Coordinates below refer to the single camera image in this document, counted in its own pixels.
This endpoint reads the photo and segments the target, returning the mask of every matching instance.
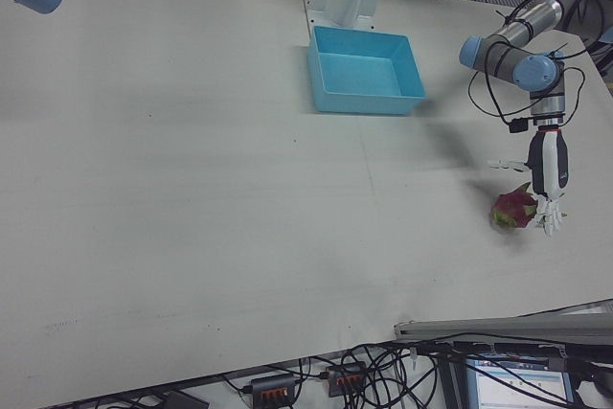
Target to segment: blue tray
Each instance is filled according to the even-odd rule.
[[[425,98],[404,35],[316,26],[308,65],[322,112],[404,115]]]

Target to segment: dragon fruit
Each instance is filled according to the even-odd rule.
[[[498,196],[489,214],[494,225],[503,229],[525,228],[534,215],[538,202],[528,192],[530,182],[513,192]]]

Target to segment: monitor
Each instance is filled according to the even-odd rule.
[[[493,357],[484,356],[484,358],[492,359]],[[497,362],[533,385],[573,401],[573,391],[566,373],[550,371],[543,361],[531,360],[530,358],[521,358],[521,361]],[[466,363],[508,382],[513,387],[534,393],[543,398],[555,399],[522,382],[507,371],[496,366],[492,361],[478,359],[467,360]],[[522,395],[471,369],[466,370],[466,389],[469,409],[545,409],[556,407],[553,404]]]

